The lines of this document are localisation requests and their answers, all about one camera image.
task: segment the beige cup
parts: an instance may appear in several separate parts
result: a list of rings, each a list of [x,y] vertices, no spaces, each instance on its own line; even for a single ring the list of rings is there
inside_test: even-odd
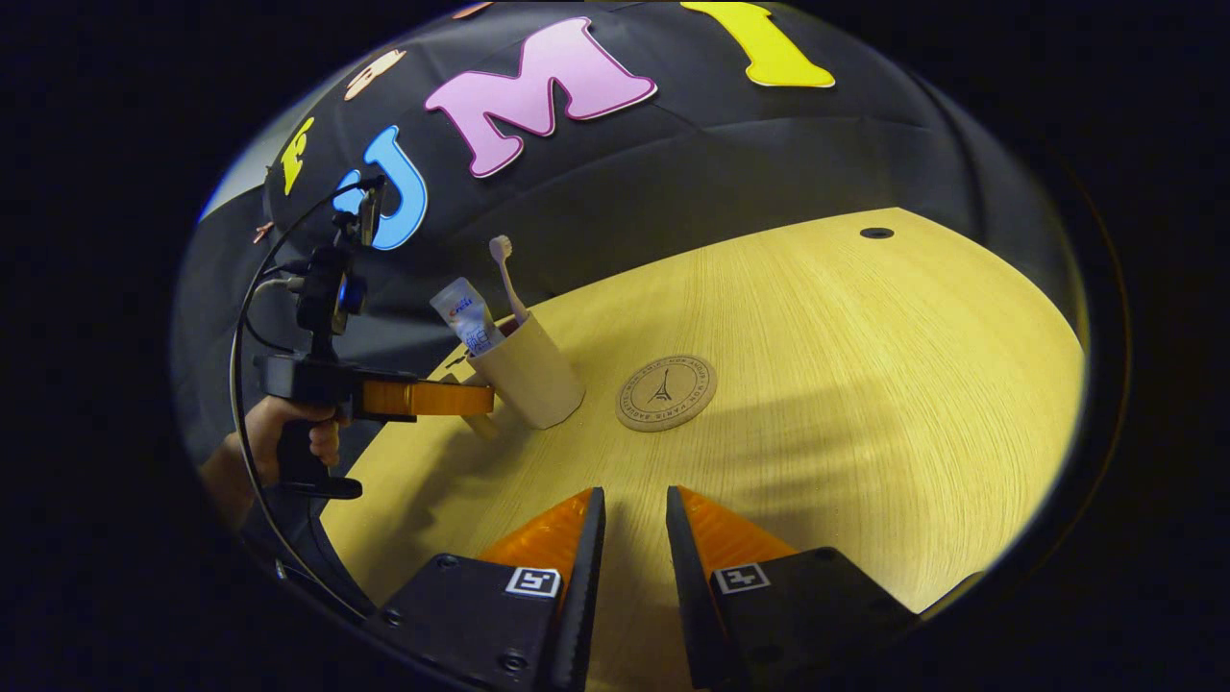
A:
[[[545,430],[563,422],[585,398],[585,386],[534,312],[493,349],[466,363],[530,428]]]

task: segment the pink letter m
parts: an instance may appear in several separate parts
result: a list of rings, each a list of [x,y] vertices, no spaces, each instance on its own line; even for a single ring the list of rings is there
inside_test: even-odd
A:
[[[589,17],[573,17],[533,33],[522,44],[515,77],[465,71],[427,97],[427,109],[444,111],[474,151],[470,172],[475,177],[507,166],[525,147],[520,136],[501,134],[491,118],[539,136],[555,132],[552,82],[568,95],[565,113],[576,120],[638,103],[658,90],[652,79],[635,76],[616,63],[589,36],[588,26]]]

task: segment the cork coaster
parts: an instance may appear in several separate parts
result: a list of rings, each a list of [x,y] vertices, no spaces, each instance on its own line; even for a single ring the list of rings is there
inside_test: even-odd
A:
[[[620,423],[641,433],[680,427],[713,399],[717,372],[696,356],[668,356],[636,371],[619,393]]]

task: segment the white toothbrush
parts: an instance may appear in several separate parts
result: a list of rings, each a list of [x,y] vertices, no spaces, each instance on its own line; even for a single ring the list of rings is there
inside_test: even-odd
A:
[[[525,311],[525,305],[513,290],[513,279],[508,278],[508,267],[504,265],[504,262],[513,253],[513,241],[507,235],[497,235],[491,238],[490,246],[491,258],[499,264],[499,273],[504,277],[504,290],[508,291],[508,301],[513,306],[513,313],[517,315],[517,323],[525,323],[525,320],[530,318],[530,313]]]

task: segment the table surface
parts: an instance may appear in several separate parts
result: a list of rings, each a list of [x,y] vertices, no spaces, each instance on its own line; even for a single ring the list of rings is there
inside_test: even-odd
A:
[[[895,234],[860,235],[868,226]],[[515,256],[509,270],[515,281]],[[581,408],[529,430],[497,397],[492,441],[455,417],[387,424],[349,473],[363,497],[321,521],[380,605],[430,556],[477,556],[604,488],[590,690],[690,690],[667,487],[798,549],[835,547],[919,612],[1026,526],[1081,409],[1085,355],[1043,293],[897,208],[700,247],[533,310],[585,385]],[[673,430],[624,428],[620,387],[676,354],[713,365],[708,408]],[[472,370],[442,364],[430,379],[448,372]]]

